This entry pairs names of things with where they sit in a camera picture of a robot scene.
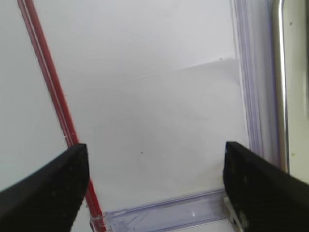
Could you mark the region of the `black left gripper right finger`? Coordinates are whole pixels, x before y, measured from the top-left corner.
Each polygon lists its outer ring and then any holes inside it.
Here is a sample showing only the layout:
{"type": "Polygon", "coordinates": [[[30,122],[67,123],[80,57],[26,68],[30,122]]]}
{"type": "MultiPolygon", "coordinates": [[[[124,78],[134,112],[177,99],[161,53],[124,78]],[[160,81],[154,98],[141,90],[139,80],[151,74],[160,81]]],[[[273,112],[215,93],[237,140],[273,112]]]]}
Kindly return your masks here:
{"type": "Polygon", "coordinates": [[[245,232],[307,232],[309,186],[238,142],[226,142],[223,182],[245,232]]]}

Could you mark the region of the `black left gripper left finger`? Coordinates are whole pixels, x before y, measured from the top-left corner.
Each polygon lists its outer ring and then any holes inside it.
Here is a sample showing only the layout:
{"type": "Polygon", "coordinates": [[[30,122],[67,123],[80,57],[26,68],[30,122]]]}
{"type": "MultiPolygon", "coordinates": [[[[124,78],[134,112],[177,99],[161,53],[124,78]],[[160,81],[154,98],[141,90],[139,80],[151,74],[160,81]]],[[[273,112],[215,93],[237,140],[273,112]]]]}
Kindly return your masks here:
{"type": "Polygon", "coordinates": [[[87,146],[75,144],[1,191],[2,232],[69,232],[87,190],[87,146]]]}

